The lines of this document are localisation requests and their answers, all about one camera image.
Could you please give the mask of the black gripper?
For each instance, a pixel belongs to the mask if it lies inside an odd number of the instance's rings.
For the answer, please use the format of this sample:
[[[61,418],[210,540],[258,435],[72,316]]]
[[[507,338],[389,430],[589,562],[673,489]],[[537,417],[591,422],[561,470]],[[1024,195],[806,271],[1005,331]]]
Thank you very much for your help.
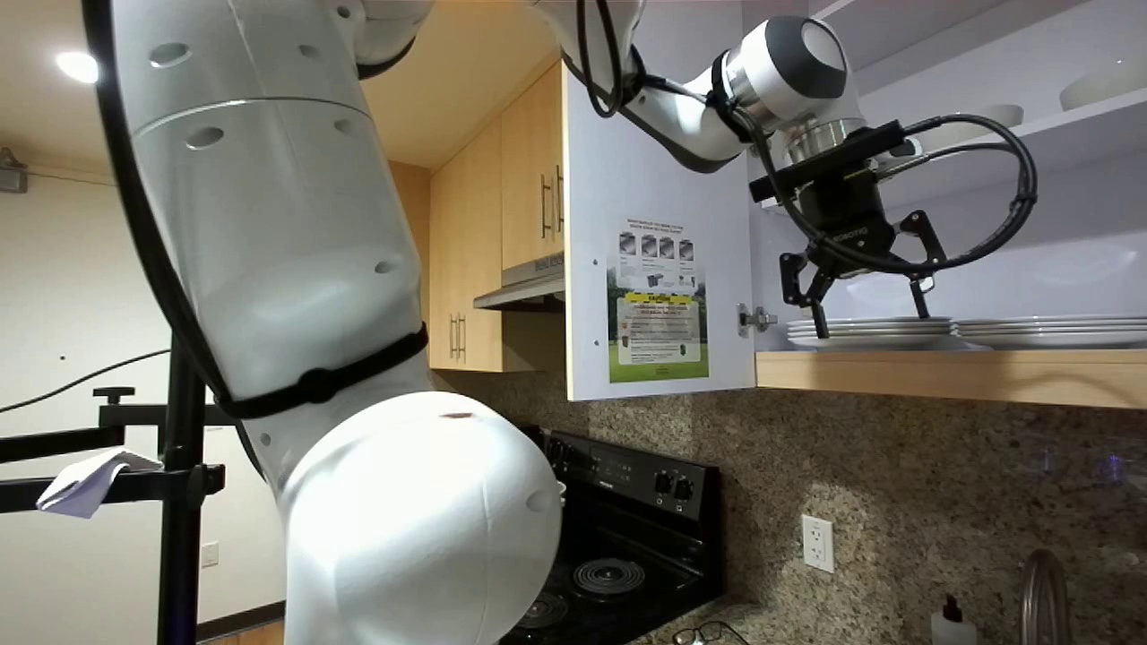
[[[783,134],[779,151],[790,166],[775,167],[769,148],[770,167],[748,182],[754,202],[779,202],[812,240],[805,252],[785,252],[779,267],[783,302],[806,307],[819,338],[828,338],[825,299],[849,267],[882,267],[905,277],[914,316],[934,320],[924,294],[947,252],[924,210],[888,226],[876,177],[876,161],[905,140],[901,122],[814,120]],[[901,259],[892,252],[901,237],[914,237],[920,253]]]

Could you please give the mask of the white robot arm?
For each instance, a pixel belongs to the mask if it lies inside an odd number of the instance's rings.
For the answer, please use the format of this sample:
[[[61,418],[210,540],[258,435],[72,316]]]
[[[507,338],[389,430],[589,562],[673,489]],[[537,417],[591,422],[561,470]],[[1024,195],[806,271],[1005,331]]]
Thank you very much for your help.
[[[360,90],[435,0],[83,0],[145,277],[286,511],[286,645],[503,645],[561,482],[435,387],[419,253]]]

